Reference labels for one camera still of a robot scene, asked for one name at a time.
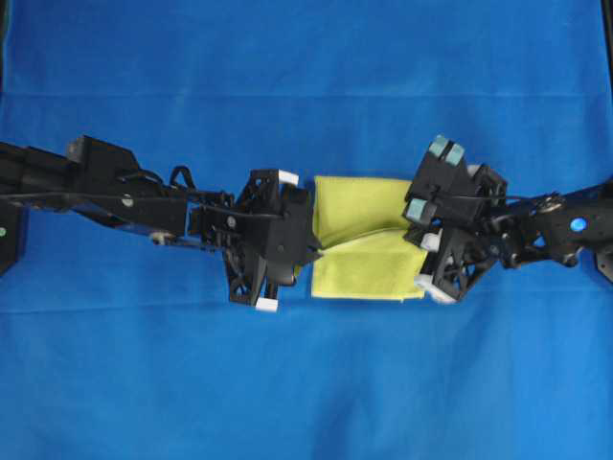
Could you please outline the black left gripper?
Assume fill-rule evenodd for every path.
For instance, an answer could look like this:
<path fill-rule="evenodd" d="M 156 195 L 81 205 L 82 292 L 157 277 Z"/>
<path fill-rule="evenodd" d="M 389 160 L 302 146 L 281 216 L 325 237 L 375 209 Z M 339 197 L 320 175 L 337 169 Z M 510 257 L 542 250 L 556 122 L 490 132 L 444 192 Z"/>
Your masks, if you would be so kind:
<path fill-rule="evenodd" d="M 323 256 L 313 231 L 313 204 L 299 176 L 253 170 L 226 215 L 223 262 L 229 299 L 275 312 L 279 288 L 293 287 L 301 269 Z"/>

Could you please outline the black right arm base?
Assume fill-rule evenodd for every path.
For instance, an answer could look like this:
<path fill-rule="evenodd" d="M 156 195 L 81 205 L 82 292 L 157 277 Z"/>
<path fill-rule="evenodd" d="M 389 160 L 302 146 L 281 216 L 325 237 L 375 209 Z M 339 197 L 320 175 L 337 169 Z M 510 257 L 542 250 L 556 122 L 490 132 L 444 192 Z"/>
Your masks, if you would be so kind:
<path fill-rule="evenodd" d="M 600 198 L 606 201 L 604 243 L 594 251 L 594 258 L 599 273 L 608 282 L 612 282 L 612 179 L 608 179 L 602 184 Z"/>

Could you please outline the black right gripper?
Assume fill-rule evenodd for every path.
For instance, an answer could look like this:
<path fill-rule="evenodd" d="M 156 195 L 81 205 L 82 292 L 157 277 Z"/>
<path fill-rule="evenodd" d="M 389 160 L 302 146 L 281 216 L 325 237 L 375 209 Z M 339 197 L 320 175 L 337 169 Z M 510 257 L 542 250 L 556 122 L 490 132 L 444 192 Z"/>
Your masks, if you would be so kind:
<path fill-rule="evenodd" d="M 427 252 L 414 285 L 441 304 L 461 301 L 502 255 L 502 238 L 441 227 L 436 233 L 417 226 L 404 236 Z"/>

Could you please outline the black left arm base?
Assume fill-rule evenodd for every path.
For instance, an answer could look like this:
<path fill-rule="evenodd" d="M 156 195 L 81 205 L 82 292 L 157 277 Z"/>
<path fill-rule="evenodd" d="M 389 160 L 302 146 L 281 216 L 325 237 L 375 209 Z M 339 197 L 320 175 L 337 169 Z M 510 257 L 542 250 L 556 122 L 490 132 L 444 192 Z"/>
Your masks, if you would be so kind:
<path fill-rule="evenodd" d="M 25 254 L 29 210 L 1 202 L 1 275 L 4 276 Z"/>

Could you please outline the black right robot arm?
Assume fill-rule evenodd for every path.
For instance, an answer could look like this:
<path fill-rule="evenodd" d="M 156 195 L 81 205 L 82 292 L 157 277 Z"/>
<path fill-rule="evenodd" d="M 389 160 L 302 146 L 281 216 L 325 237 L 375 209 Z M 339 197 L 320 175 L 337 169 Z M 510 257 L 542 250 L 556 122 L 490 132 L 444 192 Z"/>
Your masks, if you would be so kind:
<path fill-rule="evenodd" d="M 407 241 L 427 256 L 415 285 L 435 301 L 463 300 L 495 265 L 516 269 L 552 261 L 574 267 L 589 250 L 596 269 L 612 277 L 612 183 L 561 195 L 509 196 L 500 185 L 474 192 L 436 187 L 410 194 Z"/>

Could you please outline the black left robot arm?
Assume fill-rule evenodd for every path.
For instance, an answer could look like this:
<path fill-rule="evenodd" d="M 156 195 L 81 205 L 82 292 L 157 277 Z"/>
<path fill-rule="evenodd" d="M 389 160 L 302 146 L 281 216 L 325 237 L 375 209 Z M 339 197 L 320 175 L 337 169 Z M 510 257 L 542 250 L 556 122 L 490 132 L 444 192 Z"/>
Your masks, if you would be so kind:
<path fill-rule="evenodd" d="M 275 311 L 278 290 L 322 256 L 313 204 L 296 174 L 253 170 L 239 195 L 198 189 L 186 166 L 169 180 L 133 152 L 89 136 L 63 155 L 1 146 L 1 270 L 25 250 L 28 212 L 74 212 L 162 246 L 219 251 L 230 301 Z"/>

